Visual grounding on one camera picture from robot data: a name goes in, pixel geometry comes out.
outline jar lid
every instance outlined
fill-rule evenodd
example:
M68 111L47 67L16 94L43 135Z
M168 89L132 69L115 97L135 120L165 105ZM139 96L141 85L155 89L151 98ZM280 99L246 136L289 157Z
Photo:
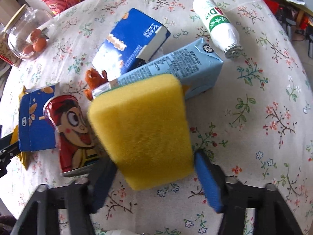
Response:
M27 9L27 5L24 4L16 13L15 15L10 19L9 23L4 28L4 32L7 32L7 30L11 29L12 26L15 25L15 23L21 18L21 16L24 14L24 12Z

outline orange plastic figurine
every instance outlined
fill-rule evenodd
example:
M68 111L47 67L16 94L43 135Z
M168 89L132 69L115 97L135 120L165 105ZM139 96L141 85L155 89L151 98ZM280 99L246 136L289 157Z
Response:
M91 68L90 70L86 71L85 81L90 87L89 89L84 90L84 93L89 101L93 100L92 92L91 92L92 90L94 90L98 86L101 86L109 82L106 71L102 71L102 76L101 76L98 73L98 71L95 70L94 68Z

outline round logo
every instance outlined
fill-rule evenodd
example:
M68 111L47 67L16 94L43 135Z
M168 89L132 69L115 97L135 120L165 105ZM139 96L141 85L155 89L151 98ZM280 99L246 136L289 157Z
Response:
M202 46L203 50L206 52L206 53L212 53L213 52L213 48L209 45L209 44L204 44Z

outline screw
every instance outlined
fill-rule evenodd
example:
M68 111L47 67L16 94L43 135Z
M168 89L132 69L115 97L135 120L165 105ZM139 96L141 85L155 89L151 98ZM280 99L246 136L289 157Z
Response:
M226 182L226 183L235 184L235 183L238 182L238 180L237 180L236 178L234 178L234 177L226 177L226 178L225 178L225 182Z
M75 180L75 184L85 184L88 182L88 178L87 177L81 177Z
M40 186L38 186L37 188L37 192L44 192L48 189L46 184L41 184Z
M276 190L277 190L276 186L275 186L274 184L272 184L272 183L268 183L268 184L265 186L265 188L266 188L268 191L276 191Z

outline cartoon face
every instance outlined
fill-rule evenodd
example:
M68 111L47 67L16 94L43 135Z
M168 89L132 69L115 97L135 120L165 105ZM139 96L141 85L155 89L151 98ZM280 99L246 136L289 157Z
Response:
M89 135L81 110L77 107L69 109L61 116L59 132L63 132L68 141L79 147L92 147L94 143Z

